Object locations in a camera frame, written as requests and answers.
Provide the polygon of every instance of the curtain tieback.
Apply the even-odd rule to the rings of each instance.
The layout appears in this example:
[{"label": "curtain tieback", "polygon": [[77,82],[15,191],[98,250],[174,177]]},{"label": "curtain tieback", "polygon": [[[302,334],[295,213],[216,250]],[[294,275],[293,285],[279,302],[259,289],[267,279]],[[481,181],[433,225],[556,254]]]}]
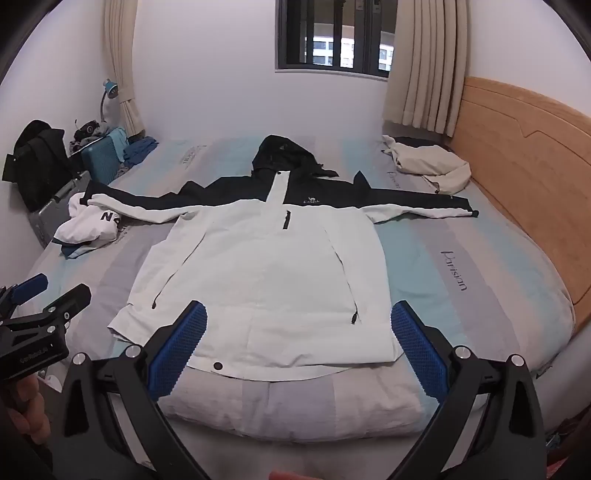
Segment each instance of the curtain tieback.
[{"label": "curtain tieback", "polygon": [[119,103],[129,102],[135,98],[133,87],[119,87],[119,96],[117,97]]}]

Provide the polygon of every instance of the folded white shirt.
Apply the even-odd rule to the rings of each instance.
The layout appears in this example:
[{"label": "folded white shirt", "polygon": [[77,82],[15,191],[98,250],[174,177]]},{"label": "folded white shirt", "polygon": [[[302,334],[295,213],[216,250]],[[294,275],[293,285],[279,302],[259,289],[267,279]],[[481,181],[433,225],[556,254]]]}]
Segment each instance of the folded white shirt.
[{"label": "folded white shirt", "polygon": [[383,138],[388,146],[384,151],[392,154],[397,169],[403,173],[422,175],[435,187],[436,193],[454,195],[468,185],[472,175],[470,164],[455,153],[438,145],[414,148],[387,135]]},{"label": "folded white shirt", "polygon": [[84,193],[76,193],[70,198],[68,211],[70,220],[58,227],[54,242],[67,245],[87,245],[98,248],[117,238],[121,215],[113,210],[96,205],[81,205]]}]

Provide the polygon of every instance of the blue lamp head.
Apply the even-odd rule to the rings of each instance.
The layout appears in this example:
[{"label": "blue lamp head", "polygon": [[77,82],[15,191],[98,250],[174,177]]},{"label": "blue lamp head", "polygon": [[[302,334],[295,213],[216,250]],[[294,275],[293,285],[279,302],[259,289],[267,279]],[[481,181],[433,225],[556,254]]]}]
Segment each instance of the blue lamp head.
[{"label": "blue lamp head", "polygon": [[119,95],[119,85],[117,85],[115,82],[112,82],[110,79],[106,79],[103,83],[103,86],[105,87],[107,97],[113,99]]}]

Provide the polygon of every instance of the black hood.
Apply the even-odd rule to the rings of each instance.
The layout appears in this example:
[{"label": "black hood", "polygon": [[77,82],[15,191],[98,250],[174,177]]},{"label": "black hood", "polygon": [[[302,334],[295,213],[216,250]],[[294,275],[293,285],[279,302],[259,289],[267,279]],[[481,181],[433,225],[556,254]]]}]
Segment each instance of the black hood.
[{"label": "black hood", "polygon": [[333,170],[324,170],[314,155],[289,138],[269,135],[263,140],[252,161],[252,174],[260,170],[291,171],[312,177],[337,177]]}]

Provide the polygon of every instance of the backpack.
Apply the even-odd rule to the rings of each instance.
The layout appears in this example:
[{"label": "backpack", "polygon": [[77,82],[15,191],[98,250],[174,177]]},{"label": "backpack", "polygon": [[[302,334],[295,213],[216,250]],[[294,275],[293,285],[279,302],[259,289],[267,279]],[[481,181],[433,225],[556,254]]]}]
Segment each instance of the backpack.
[{"label": "backpack", "polygon": [[30,212],[43,207],[70,180],[84,170],[66,155],[64,131],[33,120],[8,155],[2,179],[16,183]]}]

